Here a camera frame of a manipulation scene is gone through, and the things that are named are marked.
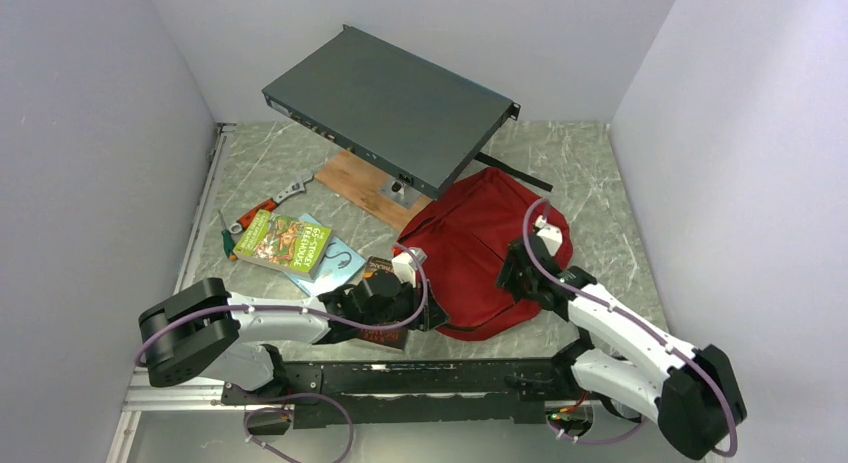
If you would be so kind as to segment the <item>dark DiCamillo book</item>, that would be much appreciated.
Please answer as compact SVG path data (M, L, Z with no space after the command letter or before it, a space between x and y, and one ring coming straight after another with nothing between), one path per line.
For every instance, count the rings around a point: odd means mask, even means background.
M367 259L363 277L369 278L377 271L392 272L392 264L390 260L371 256ZM360 330L355 341L359 343L367 343L375 345L384 350L404 353L409 340L409 331L406 328L393 329L388 331L373 331Z

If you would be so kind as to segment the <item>red backpack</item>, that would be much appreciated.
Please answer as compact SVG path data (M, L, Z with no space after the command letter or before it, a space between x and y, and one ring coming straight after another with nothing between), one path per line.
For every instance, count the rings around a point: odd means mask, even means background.
M488 167L454 183L401 230L397 242L422 249L431 292L448 315L436 330L483 341L534 318L538 303L516 301L496 284L508 245L521 237L527 208L540 198L504 171Z

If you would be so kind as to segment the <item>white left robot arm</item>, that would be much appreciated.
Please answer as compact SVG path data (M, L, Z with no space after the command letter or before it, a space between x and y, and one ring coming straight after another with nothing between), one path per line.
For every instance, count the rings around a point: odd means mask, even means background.
M212 277L141 313L136 364L156 388L206 377L272 403L289 383L277 341L330 345L364 331L429 331L448 320L428 284L385 270L300 300L230 292Z

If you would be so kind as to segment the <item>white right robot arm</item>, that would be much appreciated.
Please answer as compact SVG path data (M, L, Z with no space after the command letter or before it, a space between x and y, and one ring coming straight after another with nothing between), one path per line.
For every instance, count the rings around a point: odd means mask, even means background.
M579 329L579 339L552 359L557 394L574 398L586 390L616 401L656 424L690 459L706 456L722 440L735 453L737 428L748 412L720 348L698 348L660 330L585 270L560 267L535 234L509 244L497 284Z

